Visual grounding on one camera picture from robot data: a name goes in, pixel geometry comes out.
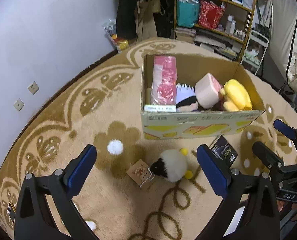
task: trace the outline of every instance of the pearl keychain strap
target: pearl keychain strap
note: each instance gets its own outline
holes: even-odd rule
[[[153,172],[151,172],[151,170],[148,168],[148,172],[150,173],[150,176],[145,180],[145,181],[143,181],[142,182],[142,184],[140,185],[140,187],[142,187],[143,185],[144,185],[144,183],[145,182],[147,182],[148,180],[149,181],[152,181],[153,179],[154,179],[154,177],[155,177],[155,174],[153,173]]]

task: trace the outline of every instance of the white wall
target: white wall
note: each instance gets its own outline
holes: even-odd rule
[[[102,24],[118,0],[0,0],[0,166],[21,130],[65,83],[111,52]],[[27,87],[35,81],[40,90]],[[25,106],[18,112],[14,102]]]

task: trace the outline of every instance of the blue gripper pad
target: blue gripper pad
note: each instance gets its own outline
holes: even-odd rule
[[[278,130],[280,133],[284,134],[288,139],[295,140],[295,130],[289,127],[287,124],[282,122],[280,119],[276,119],[274,121],[274,128]]]
[[[69,198],[77,196],[96,161],[96,148],[88,144],[80,155],[69,162],[65,168],[63,182],[67,186]]]
[[[217,166],[216,156],[207,145],[200,145],[197,149],[196,157],[215,194],[225,198],[227,196],[227,187],[231,181],[225,177]]]

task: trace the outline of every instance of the brown paper card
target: brown paper card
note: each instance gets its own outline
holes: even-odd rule
[[[127,175],[129,175],[138,185],[141,185],[147,178],[150,177],[148,168],[149,166],[144,161],[139,160],[127,171]],[[142,189],[149,188],[149,186],[153,183],[153,181],[149,181],[150,179],[142,185]]]

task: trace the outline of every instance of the sheep plush toy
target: sheep plush toy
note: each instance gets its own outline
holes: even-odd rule
[[[169,182],[177,182],[183,177],[191,179],[193,173],[187,169],[186,155],[188,150],[166,150],[160,158],[154,162],[150,171],[158,176],[163,176]]]

